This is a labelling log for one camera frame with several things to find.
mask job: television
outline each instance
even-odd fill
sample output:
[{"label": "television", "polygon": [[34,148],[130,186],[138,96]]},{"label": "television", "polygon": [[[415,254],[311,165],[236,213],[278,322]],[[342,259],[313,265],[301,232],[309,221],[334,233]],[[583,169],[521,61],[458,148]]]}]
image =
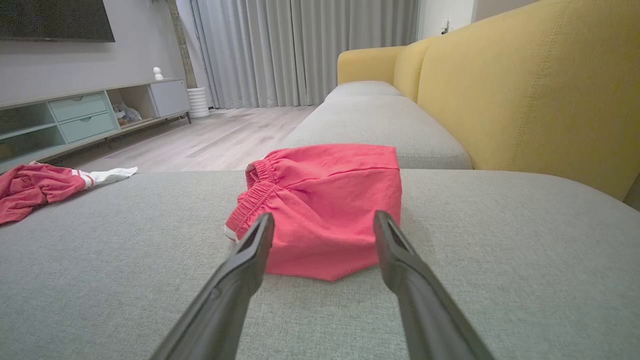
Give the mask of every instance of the television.
[{"label": "television", "polygon": [[0,0],[0,40],[115,42],[102,0]]}]

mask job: curtain fold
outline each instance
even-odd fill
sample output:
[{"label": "curtain fold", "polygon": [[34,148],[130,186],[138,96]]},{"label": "curtain fold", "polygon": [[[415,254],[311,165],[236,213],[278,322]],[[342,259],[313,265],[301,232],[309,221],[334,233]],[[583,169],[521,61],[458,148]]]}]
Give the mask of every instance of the curtain fold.
[{"label": "curtain fold", "polygon": [[347,50],[415,41],[418,0],[196,0],[214,105],[321,104]]}]

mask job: white flower pot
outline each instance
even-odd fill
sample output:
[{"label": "white flower pot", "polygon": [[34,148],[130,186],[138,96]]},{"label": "white flower pot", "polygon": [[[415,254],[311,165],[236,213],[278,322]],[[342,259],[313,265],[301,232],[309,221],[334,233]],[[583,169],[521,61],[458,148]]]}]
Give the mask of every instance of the white flower pot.
[{"label": "white flower pot", "polygon": [[187,89],[191,111],[189,116],[192,119],[200,119],[209,116],[209,107],[207,106],[207,92],[205,88]]}]

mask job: sofa armrest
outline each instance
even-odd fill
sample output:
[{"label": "sofa armrest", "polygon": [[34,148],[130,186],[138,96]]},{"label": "sofa armrest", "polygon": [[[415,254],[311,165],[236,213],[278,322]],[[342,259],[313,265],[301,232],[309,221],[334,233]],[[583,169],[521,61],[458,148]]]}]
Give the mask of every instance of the sofa armrest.
[{"label": "sofa armrest", "polygon": [[405,46],[345,51],[338,56],[338,84],[378,80],[394,84],[396,57]]}]

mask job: floor plank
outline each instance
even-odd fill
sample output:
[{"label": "floor plank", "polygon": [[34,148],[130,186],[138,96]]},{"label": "floor plank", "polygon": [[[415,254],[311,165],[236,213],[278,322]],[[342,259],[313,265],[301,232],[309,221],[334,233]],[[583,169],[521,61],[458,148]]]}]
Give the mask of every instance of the floor plank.
[{"label": "floor plank", "polygon": [[278,148],[315,106],[216,110],[206,119],[179,120],[52,160],[87,172],[139,168],[139,172],[241,170]]}]

